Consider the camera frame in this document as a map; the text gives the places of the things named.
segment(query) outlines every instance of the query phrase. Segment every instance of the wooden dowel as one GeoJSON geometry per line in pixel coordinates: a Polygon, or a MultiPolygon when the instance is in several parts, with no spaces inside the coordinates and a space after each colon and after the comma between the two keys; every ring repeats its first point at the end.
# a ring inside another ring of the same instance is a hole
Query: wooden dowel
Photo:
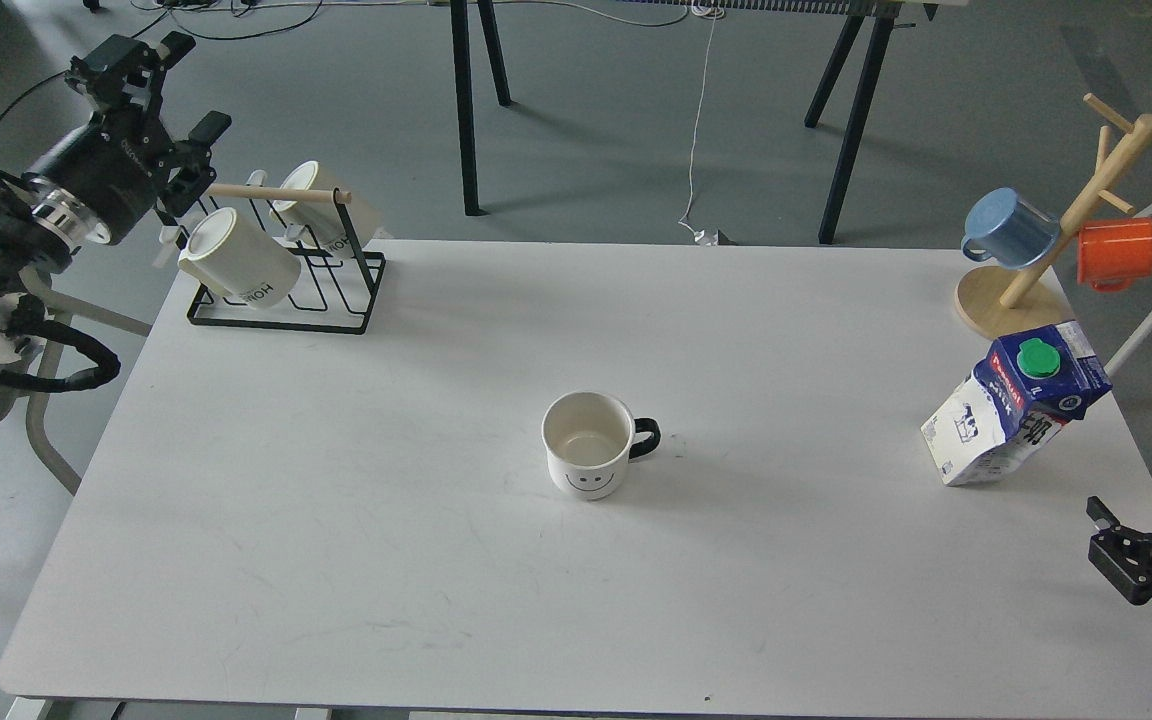
{"type": "Polygon", "coordinates": [[[1124,215],[1134,215],[1135,214],[1135,209],[1134,209],[1132,204],[1130,204],[1130,202],[1128,202],[1128,200],[1121,199],[1121,197],[1114,195],[1113,192],[1107,191],[1107,190],[1101,190],[1098,195],[1101,196],[1101,200],[1106,200],[1106,202],[1108,202],[1108,204],[1114,205],[1115,209],[1119,209],[1119,210],[1123,211],[1124,215]]]}
{"type": "Polygon", "coordinates": [[[1096,141],[1096,168],[1101,169],[1105,158],[1111,153],[1111,127],[1101,126],[1101,136],[1096,141]]]}
{"type": "Polygon", "coordinates": [[[1087,103],[1087,105],[1091,105],[1092,109],[1096,109],[1097,113],[1100,113],[1101,118],[1109,120],[1112,124],[1114,124],[1116,128],[1120,129],[1120,131],[1123,132],[1132,131],[1132,123],[1129,123],[1128,119],[1123,118],[1123,115],[1120,115],[1119,111],[1111,108],[1111,106],[1106,105],[1105,101],[1100,99],[1100,97],[1093,96],[1091,94],[1091,92],[1087,92],[1087,94],[1083,96],[1083,101],[1087,103]]]}
{"type": "Polygon", "coordinates": [[[1117,143],[1114,151],[1105,159],[1101,169],[1096,170],[1092,179],[1083,187],[1083,191],[1078,192],[1078,197],[1071,202],[1069,210],[1066,210],[1064,214],[1061,215],[1060,237],[1056,238],[1055,247],[1041,260],[1016,273],[1015,279],[1007,286],[1007,290],[998,297],[998,304],[1007,306],[1007,309],[1015,309],[1024,300],[1029,288],[1034,287],[1038,278],[1041,278],[1043,273],[1051,268],[1052,263],[1055,263],[1064,248],[1069,245],[1069,241],[1092,217],[1096,206],[1101,204],[1101,190],[1111,190],[1114,183],[1119,182],[1119,179],[1132,168],[1135,161],[1149,147],[1149,143],[1152,143],[1152,115],[1140,115],[1137,118],[1132,131],[1117,143]]]}
{"type": "Polygon", "coordinates": [[[251,200],[308,200],[340,202],[348,205],[353,194],[348,190],[287,190],[282,187],[258,187],[253,184],[211,183],[207,195],[218,197],[248,197],[251,200]]]}

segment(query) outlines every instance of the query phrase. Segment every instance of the wooden base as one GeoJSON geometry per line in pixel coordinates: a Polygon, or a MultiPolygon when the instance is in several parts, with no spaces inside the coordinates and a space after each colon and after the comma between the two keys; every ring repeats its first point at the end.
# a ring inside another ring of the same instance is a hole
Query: wooden base
{"type": "Polygon", "coordinates": [[[1029,288],[1024,300],[1011,309],[998,304],[998,297],[1002,296],[1015,276],[1016,273],[1011,270],[999,268],[996,265],[964,274],[954,295],[954,305],[963,323],[993,340],[1074,317],[1069,305],[1043,283],[1029,288]]]}

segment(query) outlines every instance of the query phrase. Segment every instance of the black table leg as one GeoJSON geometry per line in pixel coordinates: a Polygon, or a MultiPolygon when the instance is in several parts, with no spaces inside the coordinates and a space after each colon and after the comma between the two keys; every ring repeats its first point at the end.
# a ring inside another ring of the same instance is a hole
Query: black table leg
{"type": "Polygon", "coordinates": [[[838,151],[838,165],[833,169],[829,197],[824,203],[824,218],[820,218],[820,232],[817,234],[820,245],[833,243],[833,232],[838,228],[838,214],[842,213],[847,183],[851,182],[851,167],[856,164],[856,152],[861,150],[861,136],[865,132],[869,105],[874,99],[878,73],[882,69],[882,55],[887,54],[887,40],[892,36],[892,28],[895,24],[895,18],[874,18],[874,32],[869,37],[869,51],[865,53],[865,63],[861,67],[861,82],[856,85],[856,99],[851,104],[851,115],[847,119],[847,129],[842,132],[842,150],[838,151]]]}
{"type": "Polygon", "coordinates": [[[505,77],[505,60],[500,56],[500,33],[495,28],[495,6],[492,0],[479,0],[479,18],[483,20],[483,38],[488,43],[488,61],[492,63],[492,81],[497,86],[497,101],[508,108],[509,83],[505,77]]]}
{"type": "Polygon", "coordinates": [[[470,85],[470,20],[467,0],[452,0],[452,60],[456,66],[456,118],[461,127],[461,183],[465,188],[465,214],[484,215],[479,209],[479,169],[473,151],[473,88],[470,85]]]}
{"type": "Polygon", "coordinates": [[[864,22],[861,15],[847,15],[847,22],[842,26],[842,32],[838,33],[838,41],[833,45],[833,54],[829,55],[829,63],[824,67],[820,76],[820,85],[817,86],[817,94],[812,96],[812,106],[808,108],[808,118],[803,119],[803,124],[814,128],[824,104],[829,100],[833,92],[833,83],[838,82],[838,74],[842,71],[842,65],[847,61],[847,55],[851,54],[851,44],[856,41],[856,33],[861,31],[861,23],[864,22]]]}

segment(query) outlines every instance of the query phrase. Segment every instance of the smiley face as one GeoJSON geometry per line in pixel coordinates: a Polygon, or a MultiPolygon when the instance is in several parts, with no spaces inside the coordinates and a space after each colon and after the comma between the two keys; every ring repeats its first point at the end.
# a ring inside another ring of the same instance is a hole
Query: smiley face
{"type": "Polygon", "coordinates": [[[571,487],[578,488],[581,492],[598,492],[600,488],[605,488],[612,484],[612,479],[616,478],[616,473],[609,475],[594,475],[594,477],[577,477],[573,478],[569,473],[563,473],[567,478],[567,484],[571,487]]]}

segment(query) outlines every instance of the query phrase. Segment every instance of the black metal mug rack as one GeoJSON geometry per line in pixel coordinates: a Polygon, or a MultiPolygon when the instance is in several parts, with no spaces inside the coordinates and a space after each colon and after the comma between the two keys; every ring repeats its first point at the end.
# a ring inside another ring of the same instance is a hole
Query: black metal mug rack
{"type": "MultiPolygon", "coordinates": [[[[301,331],[319,333],[362,334],[367,332],[372,311],[376,310],[376,295],[380,291],[380,281],[385,274],[385,256],[381,252],[362,250],[358,234],[349,219],[349,210],[338,197],[339,188],[333,194],[335,210],[340,222],[344,226],[346,237],[353,248],[351,259],[339,259],[319,247],[314,228],[305,227],[294,240],[296,247],[288,247],[288,252],[296,255],[305,263],[301,281],[291,288],[287,300],[278,305],[260,310],[248,306],[243,302],[228,300],[211,291],[199,283],[194,301],[189,302],[185,318],[195,325],[219,325],[230,328],[266,328],[280,331],[301,331]],[[314,243],[308,247],[303,238],[310,237],[314,243]]],[[[220,204],[214,196],[207,197],[212,210],[219,210],[220,204]]],[[[265,220],[256,206],[256,199],[248,197],[256,222],[263,232],[265,220]]],[[[271,200],[265,200],[271,213],[282,223],[285,232],[288,223],[278,213],[271,200]]],[[[204,202],[198,206],[210,211],[204,202]]],[[[182,241],[187,241],[184,234],[182,241]]]]}

